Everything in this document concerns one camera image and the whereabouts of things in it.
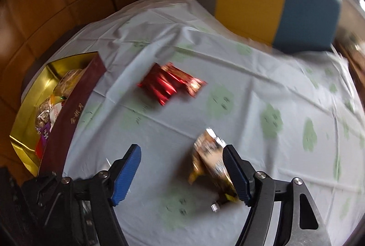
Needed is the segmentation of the brown gold chocolate packet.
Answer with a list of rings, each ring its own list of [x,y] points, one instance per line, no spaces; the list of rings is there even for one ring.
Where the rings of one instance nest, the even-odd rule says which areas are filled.
[[[218,188],[218,204],[238,201],[236,190],[223,162],[223,150],[227,144],[211,128],[201,133],[192,150],[192,171],[188,183],[198,177],[208,176]]]

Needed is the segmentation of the dark red candy packets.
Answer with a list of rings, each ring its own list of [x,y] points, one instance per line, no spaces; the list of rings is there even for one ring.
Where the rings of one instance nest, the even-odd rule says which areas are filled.
[[[207,83],[193,77],[169,62],[165,65],[154,63],[139,82],[138,87],[150,98],[164,106],[172,96],[183,91],[193,98]]]

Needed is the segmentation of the nut bar orange packet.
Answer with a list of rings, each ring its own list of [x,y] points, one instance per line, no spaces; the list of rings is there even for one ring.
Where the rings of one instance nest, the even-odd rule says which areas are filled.
[[[55,124],[61,110],[63,108],[62,103],[53,104],[50,99],[43,101],[38,107],[36,118],[35,118],[35,128],[36,131],[40,134],[40,129],[50,122],[51,129]]]

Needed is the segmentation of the large red snack bag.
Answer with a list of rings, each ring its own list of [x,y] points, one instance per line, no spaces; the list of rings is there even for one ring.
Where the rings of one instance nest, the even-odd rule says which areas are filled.
[[[40,136],[35,147],[35,154],[39,160],[42,160],[43,158],[47,143],[48,143],[47,139],[44,136]]]

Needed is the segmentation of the purple snack packet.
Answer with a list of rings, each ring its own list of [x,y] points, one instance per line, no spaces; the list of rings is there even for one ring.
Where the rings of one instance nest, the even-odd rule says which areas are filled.
[[[47,124],[45,124],[41,129],[40,129],[40,136],[42,139],[42,142],[44,145],[46,145],[48,143],[49,137],[50,137],[50,129],[51,129],[51,124],[50,122],[48,122]]]

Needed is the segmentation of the gold tin box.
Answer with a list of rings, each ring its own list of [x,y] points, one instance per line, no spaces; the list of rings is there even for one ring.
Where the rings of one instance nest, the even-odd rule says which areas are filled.
[[[32,83],[10,131],[10,143],[33,175],[61,174],[76,126],[106,67],[97,52],[47,63]]]

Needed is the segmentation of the beige cracker packet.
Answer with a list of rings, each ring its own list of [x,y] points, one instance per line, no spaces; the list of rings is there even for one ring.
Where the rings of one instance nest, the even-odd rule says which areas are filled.
[[[55,96],[68,98],[83,74],[84,70],[82,69],[68,71],[54,88],[53,94]]]

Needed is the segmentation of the light cloud-print tablecloth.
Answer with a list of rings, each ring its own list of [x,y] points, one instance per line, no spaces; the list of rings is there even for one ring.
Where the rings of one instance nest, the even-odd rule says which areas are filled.
[[[138,144],[142,161],[116,215],[130,245],[234,245],[243,203],[218,213],[214,191],[188,183],[197,137],[211,128],[274,179],[300,177],[333,245],[364,215],[364,109],[347,61],[287,56],[233,36],[196,0],[141,0],[87,25],[52,60],[96,51],[106,73],[78,122],[64,174],[87,178]],[[139,82],[154,63],[205,81],[164,105]]]

